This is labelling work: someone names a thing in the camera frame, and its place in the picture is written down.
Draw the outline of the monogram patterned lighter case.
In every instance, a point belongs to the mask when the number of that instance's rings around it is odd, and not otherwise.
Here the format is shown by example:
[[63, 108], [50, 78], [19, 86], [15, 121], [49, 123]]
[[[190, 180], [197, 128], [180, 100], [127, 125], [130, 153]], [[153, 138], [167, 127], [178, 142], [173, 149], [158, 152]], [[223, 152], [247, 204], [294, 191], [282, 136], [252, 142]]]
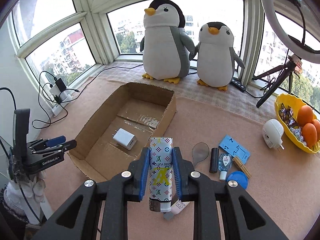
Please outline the monogram patterned lighter case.
[[172, 138], [150, 138], [149, 209], [153, 212], [171, 211], [172, 146]]

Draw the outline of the black cylinder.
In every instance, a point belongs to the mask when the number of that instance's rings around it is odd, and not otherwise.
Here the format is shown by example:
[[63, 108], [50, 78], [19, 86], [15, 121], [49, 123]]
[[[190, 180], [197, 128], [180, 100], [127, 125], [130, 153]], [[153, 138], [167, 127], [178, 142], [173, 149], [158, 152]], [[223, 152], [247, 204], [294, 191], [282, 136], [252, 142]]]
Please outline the black cylinder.
[[209, 172], [210, 173], [216, 173], [218, 170], [218, 159], [219, 159], [219, 149], [218, 148], [212, 148], [211, 149], [211, 155], [210, 155], [210, 166], [209, 166]]

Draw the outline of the checkered cloth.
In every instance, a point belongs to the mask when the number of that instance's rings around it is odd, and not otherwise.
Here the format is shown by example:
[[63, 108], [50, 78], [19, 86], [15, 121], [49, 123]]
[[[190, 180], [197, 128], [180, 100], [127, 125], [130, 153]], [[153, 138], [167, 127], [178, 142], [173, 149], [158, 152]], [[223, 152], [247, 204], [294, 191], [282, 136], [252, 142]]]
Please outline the checkered cloth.
[[216, 88], [201, 86], [197, 84], [196, 74], [190, 74], [181, 79], [179, 84], [171, 84], [162, 80], [150, 80], [142, 77], [144, 69], [138, 66], [138, 62], [113, 62], [104, 66], [99, 77], [107, 81], [118, 81], [120, 83], [140, 82], [149, 85], [156, 85], [174, 90], [177, 96], [183, 96], [199, 102], [204, 102], [230, 112], [242, 115], [260, 123], [276, 117], [274, 110], [275, 97], [270, 97], [260, 108], [256, 107], [260, 92], [254, 87], [249, 87], [248, 92], [241, 92], [232, 85], [227, 91], [220, 91]]

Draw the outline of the orange fruit front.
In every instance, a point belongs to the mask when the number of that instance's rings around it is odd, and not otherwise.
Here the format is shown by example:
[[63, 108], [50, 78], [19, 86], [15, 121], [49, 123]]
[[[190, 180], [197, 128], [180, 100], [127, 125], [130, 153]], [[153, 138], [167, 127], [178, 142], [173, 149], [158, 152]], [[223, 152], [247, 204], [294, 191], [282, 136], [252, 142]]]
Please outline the orange fruit front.
[[317, 142], [317, 130], [312, 123], [307, 123], [302, 129], [302, 136], [309, 148], [312, 148]]

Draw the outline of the grey plastic spoon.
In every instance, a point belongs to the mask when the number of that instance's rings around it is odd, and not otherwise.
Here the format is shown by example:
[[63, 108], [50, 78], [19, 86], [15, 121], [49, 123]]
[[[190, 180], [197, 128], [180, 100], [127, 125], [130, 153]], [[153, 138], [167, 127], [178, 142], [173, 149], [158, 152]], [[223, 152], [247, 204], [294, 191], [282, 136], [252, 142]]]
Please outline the grey plastic spoon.
[[192, 150], [193, 167], [196, 168], [197, 164], [204, 161], [209, 155], [209, 146], [205, 142], [197, 143]]

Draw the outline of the orange fruit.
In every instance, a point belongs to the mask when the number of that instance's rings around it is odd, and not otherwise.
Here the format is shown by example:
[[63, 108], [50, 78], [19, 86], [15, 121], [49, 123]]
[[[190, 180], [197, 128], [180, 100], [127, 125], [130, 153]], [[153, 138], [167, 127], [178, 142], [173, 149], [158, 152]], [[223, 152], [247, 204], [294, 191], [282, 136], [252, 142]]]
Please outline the orange fruit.
[[297, 114], [297, 122], [299, 126], [303, 127], [307, 123], [311, 123], [313, 120], [313, 111], [309, 105], [303, 105], [300, 107]]
[[318, 119], [313, 119], [312, 124], [316, 128], [317, 131], [317, 141], [320, 140], [320, 121]]
[[317, 130], [312, 123], [307, 123], [302, 129], [302, 136], [309, 148], [312, 148], [317, 142]]

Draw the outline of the orange fruit rear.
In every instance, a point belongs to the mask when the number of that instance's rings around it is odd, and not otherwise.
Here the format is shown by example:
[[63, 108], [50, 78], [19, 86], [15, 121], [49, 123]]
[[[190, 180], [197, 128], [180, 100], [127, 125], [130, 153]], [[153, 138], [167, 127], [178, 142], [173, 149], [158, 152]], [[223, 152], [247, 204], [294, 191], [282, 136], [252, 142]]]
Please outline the orange fruit rear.
[[320, 121], [318, 119], [313, 119], [312, 124], [316, 128], [317, 131], [317, 141], [320, 140]]

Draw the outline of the wrapped candies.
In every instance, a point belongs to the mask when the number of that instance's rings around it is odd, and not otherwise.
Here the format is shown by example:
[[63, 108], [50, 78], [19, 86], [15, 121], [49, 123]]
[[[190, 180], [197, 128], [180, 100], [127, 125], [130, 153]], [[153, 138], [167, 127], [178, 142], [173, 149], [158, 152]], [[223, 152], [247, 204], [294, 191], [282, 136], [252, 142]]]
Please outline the wrapped candies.
[[285, 125], [289, 128], [290, 132], [296, 137], [296, 139], [300, 141], [304, 146], [306, 146], [306, 142], [304, 140], [304, 137], [302, 136], [302, 129], [298, 125], [298, 122], [293, 118], [292, 107], [286, 107], [283, 103], [281, 103], [278, 114], [280, 116], [280, 119], [285, 123]]

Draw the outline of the orange fruit middle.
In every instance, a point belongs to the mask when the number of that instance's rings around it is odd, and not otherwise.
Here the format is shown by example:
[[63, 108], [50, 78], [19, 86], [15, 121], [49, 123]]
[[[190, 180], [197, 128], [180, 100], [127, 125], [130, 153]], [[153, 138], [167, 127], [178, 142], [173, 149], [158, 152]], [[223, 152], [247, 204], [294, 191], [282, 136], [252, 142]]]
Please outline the orange fruit middle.
[[297, 122], [299, 126], [303, 127], [307, 123], [311, 123], [313, 120], [313, 111], [309, 105], [303, 105], [300, 107], [297, 114]]

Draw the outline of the black remote control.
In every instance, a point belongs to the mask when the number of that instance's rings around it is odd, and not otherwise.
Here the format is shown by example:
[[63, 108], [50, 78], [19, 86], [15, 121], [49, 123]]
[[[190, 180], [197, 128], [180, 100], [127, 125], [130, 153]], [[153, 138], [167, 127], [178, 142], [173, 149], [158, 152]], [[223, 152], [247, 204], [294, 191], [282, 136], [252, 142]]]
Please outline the black remote control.
[[240, 90], [242, 93], [246, 91], [246, 87], [241, 83], [241, 81], [237, 78], [232, 78], [231, 85]]

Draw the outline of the small penguin plush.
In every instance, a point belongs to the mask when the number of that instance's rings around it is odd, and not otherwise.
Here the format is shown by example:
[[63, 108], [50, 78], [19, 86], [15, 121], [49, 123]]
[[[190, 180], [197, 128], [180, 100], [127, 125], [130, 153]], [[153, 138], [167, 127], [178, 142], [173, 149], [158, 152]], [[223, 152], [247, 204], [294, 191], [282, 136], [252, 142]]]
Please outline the small penguin plush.
[[245, 68], [233, 48], [234, 36], [222, 22], [208, 22], [199, 31], [199, 42], [189, 59], [197, 57], [197, 84], [226, 91], [234, 76], [235, 64]]

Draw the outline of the pink cosmetic bottle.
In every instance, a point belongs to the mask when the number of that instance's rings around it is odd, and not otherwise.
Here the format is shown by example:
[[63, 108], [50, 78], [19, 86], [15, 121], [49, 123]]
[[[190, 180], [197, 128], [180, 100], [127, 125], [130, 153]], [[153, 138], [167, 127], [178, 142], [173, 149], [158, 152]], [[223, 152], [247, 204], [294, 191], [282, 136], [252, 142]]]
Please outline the pink cosmetic bottle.
[[171, 206], [171, 211], [166, 212], [163, 215], [163, 218], [166, 220], [171, 220], [175, 215], [178, 215], [190, 202], [182, 202], [179, 199], [174, 202]]

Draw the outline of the large penguin plush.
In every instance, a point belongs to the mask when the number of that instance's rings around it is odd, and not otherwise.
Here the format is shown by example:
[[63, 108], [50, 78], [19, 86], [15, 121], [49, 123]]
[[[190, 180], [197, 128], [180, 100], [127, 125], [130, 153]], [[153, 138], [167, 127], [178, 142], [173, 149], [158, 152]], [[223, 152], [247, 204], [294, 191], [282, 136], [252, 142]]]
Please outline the large penguin plush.
[[171, 0], [153, 0], [144, 9], [143, 78], [178, 84], [190, 69], [193, 40], [185, 32], [185, 16]]

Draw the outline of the white USB wall charger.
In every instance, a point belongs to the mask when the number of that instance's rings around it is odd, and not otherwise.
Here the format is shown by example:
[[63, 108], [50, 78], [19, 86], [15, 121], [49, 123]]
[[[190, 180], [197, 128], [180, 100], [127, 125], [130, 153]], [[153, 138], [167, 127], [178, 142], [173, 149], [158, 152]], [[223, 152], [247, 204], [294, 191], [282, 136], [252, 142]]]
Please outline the white USB wall charger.
[[137, 142], [136, 136], [127, 130], [124, 130], [123, 128], [116, 130], [116, 133], [113, 135], [113, 139], [117, 142], [117, 144], [129, 151]]

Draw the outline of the white power strip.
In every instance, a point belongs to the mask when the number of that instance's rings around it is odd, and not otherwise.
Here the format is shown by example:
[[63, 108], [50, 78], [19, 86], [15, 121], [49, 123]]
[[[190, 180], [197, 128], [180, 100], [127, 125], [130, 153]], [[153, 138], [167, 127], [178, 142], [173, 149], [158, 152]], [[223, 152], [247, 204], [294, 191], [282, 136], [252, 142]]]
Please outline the white power strip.
[[58, 116], [62, 112], [63, 107], [72, 100], [72, 96], [66, 90], [62, 92], [57, 85], [53, 85], [49, 92], [53, 96], [53, 102], [55, 103], [52, 113], [54, 116]]

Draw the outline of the wooden clothespin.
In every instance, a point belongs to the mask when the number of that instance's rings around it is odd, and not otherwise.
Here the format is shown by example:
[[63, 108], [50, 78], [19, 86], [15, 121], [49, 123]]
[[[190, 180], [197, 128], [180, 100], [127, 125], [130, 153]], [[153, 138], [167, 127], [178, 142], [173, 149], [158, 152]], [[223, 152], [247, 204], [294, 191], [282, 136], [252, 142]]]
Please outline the wooden clothespin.
[[242, 163], [242, 161], [238, 157], [233, 158], [233, 163], [237, 166], [237, 168], [243, 172], [248, 179], [251, 179], [252, 175], [247, 169], [247, 167]]

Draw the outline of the blue plastic phone stand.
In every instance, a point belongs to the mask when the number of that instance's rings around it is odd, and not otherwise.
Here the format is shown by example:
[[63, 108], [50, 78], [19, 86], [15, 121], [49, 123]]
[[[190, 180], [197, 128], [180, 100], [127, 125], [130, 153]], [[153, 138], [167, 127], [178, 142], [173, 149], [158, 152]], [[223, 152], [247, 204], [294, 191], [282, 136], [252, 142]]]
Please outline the blue plastic phone stand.
[[238, 157], [243, 164], [246, 164], [250, 153], [244, 148], [244, 146], [240, 145], [236, 140], [234, 140], [229, 135], [226, 135], [221, 142], [219, 143], [219, 147], [230, 154], [232, 157]]

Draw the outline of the cardboard box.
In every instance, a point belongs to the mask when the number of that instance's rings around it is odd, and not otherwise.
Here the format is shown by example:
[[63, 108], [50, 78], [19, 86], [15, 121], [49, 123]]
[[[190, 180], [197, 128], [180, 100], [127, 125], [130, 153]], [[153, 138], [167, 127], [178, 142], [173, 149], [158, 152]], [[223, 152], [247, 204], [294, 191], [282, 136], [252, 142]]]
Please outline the cardboard box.
[[[151, 137], [161, 137], [176, 113], [173, 90], [129, 82], [116, 89], [76, 136], [69, 156], [75, 166], [97, 183], [110, 180], [140, 158]], [[131, 150], [114, 139], [118, 129], [136, 136]]]

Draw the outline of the black power adapter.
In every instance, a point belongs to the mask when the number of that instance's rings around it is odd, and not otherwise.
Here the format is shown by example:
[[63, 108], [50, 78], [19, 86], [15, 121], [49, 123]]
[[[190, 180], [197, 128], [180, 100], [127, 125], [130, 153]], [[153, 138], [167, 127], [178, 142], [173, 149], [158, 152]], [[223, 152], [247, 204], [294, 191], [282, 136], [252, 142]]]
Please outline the black power adapter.
[[64, 81], [61, 78], [58, 78], [55, 80], [55, 84], [58, 87], [60, 92], [63, 92], [66, 90], [67, 86], [65, 85]]

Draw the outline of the blue round tape measure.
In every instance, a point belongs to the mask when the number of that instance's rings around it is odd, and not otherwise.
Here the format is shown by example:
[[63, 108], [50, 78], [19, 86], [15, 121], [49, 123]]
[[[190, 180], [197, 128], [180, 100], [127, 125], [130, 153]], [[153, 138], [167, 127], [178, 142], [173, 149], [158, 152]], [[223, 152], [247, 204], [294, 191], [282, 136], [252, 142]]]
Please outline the blue round tape measure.
[[241, 171], [235, 171], [232, 172], [228, 177], [227, 181], [234, 180], [236, 181], [243, 189], [247, 189], [248, 187], [248, 178], [244, 174], [244, 172]]

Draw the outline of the clear blue small bottle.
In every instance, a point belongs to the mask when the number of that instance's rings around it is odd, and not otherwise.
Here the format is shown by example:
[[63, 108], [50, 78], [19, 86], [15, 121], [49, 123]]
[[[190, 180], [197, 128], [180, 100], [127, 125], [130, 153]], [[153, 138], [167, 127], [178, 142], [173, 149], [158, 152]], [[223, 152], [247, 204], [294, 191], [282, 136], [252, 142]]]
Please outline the clear blue small bottle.
[[228, 153], [221, 153], [218, 159], [218, 169], [220, 171], [219, 180], [224, 181], [227, 173], [232, 166], [233, 157]]

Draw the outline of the white plug-in device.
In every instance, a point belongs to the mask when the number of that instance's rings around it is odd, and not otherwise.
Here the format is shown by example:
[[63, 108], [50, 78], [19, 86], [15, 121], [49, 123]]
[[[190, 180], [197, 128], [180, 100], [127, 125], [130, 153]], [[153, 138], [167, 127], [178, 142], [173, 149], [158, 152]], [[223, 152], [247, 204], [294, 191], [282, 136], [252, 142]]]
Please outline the white plug-in device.
[[284, 128], [276, 119], [270, 119], [263, 125], [263, 139], [269, 148], [284, 150], [282, 136]]

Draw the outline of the yellow fruit bowl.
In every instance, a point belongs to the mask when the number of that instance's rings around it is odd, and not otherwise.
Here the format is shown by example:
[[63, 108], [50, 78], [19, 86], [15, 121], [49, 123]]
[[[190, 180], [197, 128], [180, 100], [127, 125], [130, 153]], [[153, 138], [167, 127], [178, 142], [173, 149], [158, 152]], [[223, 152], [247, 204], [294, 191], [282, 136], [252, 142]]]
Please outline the yellow fruit bowl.
[[284, 105], [285, 107], [290, 106], [293, 109], [293, 118], [296, 120], [298, 110], [300, 109], [300, 107], [306, 105], [306, 103], [302, 99], [296, 97], [295, 95], [280, 94], [276, 97], [274, 101], [274, 109], [276, 111], [276, 117], [278, 121], [282, 124], [284, 128], [284, 133], [298, 148], [309, 154], [319, 153], [319, 141], [315, 143], [312, 149], [308, 148], [307, 146], [304, 146], [303, 143], [300, 142], [290, 131], [289, 127], [285, 124], [285, 122], [283, 122], [283, 120], [279, 116], [279, 110], [281, 109], [282, 105]]

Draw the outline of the black tripod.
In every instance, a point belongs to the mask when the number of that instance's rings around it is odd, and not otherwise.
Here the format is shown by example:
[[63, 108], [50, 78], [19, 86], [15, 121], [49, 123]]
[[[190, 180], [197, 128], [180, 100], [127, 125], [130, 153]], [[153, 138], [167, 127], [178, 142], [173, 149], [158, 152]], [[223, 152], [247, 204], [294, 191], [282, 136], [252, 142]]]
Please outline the black tripod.
[[263, 77], [270, 77], [271, 74], [274, 74], [276, 72], [279, 73], [275, 81], [268, 81], [268, 84], [265, 86], [265, 88], [267, 88], [267, 92], [257, 102], [256, 104], [257, 108], [262, 106], [262, 104], [276, 91], [276, 89], [283, 83], [283, 81], [287, 77], [290, 77], [291, 80], [289, 83], [290, 84], [292, 83], [293, 72], [295, 71], [296, 67], [302, 66], [302, 62], [301, 62], [301, 58], [295, 54], [288, 56], [287, 58], [288, 58], [288, 61], [286, 61], [284, 64], [278, 65], [272, 68], [271, 70], [264, 72], [263, 74], [252, 77], [252, 80], [255, 81], [255, 80], [262, 79]]

